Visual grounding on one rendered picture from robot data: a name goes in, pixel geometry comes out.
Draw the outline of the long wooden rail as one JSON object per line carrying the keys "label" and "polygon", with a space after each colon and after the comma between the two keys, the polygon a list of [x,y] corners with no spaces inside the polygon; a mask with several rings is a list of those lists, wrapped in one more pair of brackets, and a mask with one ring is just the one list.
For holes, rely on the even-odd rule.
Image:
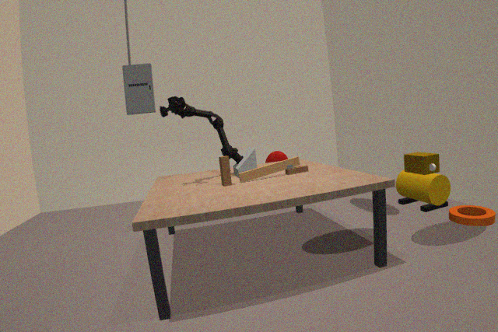
{"label": "long wooden rail", "polygon": [[262,176],[267,176],[269,174],[277,173],[287,169],[288,165],[300,166],[299,156],[283,160],[281,162],[273,163],[267,166],[262,166],[256,169],[248,170],[246,172],[238,173],[240,182],[246,182],[249,180],[257,179]]}

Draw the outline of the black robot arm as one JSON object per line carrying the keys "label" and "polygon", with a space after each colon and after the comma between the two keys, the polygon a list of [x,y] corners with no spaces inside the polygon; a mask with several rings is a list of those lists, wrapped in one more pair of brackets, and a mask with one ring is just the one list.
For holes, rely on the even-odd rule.
{"label": "black robot arm", "polygon": [[[167,99],[169,102],[168,106],[174,104],[171,100],[176,100],[178,98],[179,97],[176,96],[168,98]],[[190,107],[187,104],[185,104],[185,106],[181,108],[181,113],[177,115],[181,116],[181,118],[186,116],[207,117],[209,119],[210,124],[218,131],[220,141],[223,145],[223,148],[221,149],[222,155],[229,156],[229,159],[232,158],[237,162],[237,164],[242,160],[243,156],[237,153],[238,149],[233,148],[231,145],[229,145],[225,131],[223,130],[223,119],[218,114],[214,114],[212,111],[195,109],[194,107]],[[216,117],[216,119],[213,121],[211,117]]]}

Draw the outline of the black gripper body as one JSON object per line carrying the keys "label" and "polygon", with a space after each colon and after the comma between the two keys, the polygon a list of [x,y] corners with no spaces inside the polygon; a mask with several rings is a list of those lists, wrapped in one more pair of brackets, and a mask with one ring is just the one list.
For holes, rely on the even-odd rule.
{"label": "black gripper body", "polygon": [[174,115],[177,115],[177,114],[180,114],[181,113],[181,108],[185,106],[185,101],[184,101],[184,98],[183,97],[180,97],[181,99],[181,102],[182,102],[182,106],[178,107],[175,103],[170,105],[168,108],[164,107],[165,111],[166,111],[166,114],[165,115],[162,115],[161,113],[161,110],[160,110],[160,114],[161,114],[161,117],[166,117],[168,115],[168,111],[171,111],[172,114],[174,113]]}

